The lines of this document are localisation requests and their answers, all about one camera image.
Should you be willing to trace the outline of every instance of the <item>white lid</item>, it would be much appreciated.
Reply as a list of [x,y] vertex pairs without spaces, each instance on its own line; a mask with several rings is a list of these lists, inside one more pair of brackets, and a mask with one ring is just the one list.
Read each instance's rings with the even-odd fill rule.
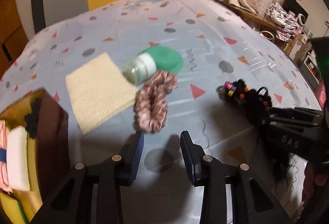
[[144,64],[146,73],[149,77],[155,74],[157,71],[157,65],[155,64],[155,61],[150,54],[144,52],[137,56],[137,59]]

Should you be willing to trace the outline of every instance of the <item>green round cloth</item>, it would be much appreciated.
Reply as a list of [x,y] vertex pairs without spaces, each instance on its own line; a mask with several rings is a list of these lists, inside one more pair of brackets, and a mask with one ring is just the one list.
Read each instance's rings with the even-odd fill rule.
[[156,45],[141,51],[138,55],[147,52],[155,61],[157,69],[177,74],[183,67],[182,56],[175,50],[166,46]]

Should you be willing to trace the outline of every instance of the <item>wooden cabinet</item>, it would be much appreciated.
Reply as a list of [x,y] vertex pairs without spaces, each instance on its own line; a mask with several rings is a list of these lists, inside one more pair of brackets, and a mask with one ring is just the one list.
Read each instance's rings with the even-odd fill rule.
[[16,1],[0,0],[0,78],[20,56],[27,42]]

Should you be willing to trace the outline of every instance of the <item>silver rivet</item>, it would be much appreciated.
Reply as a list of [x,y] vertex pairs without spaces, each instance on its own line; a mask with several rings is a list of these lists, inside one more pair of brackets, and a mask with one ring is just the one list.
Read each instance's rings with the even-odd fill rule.
[[76,163],[74,168],[77,170],[83,169],[85,167],[85,165],[83,163]]
[[244,171],[247,171],[249,169],[249,166],[247,164],[243,163],[243,164],[240,165],[240,168]]
[[204,155],[203,160],[207,162],[211,162],[213,160],[213,157],[211,155]]
[[112,156],[112,160],[115,161],[115,162],[118,162],[122,159],[121,155],[113,155]]

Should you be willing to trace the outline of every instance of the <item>patterned tablecloth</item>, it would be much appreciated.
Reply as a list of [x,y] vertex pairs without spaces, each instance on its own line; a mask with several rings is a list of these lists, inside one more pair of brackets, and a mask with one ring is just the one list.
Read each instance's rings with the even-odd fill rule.
[[[137,179],[121,188],[125,223],[199,223],[203,188],[188,181],[179,147],[182,130],[223,163],[247,162],[293,215],[301,204],[305,161],[297,159],[290,179],[276,185],[271,162],[243,110],[223,102],[216,89],[243,78],[252,88],[266,86],[274,106],[320,109],[319,104],[280,49],[211,0],[122,0],[40,31],[1,79],[0,111],[46,88],[69,114],[71,164],[100,163],[134,133],[133,108],[82,135],[65,76],[103,52],[122,69],[157,44],[180,52],[184,67],[178,88],[167,96],[166,126],[145,135]],[[230,222],[231,209],[227,218]]]

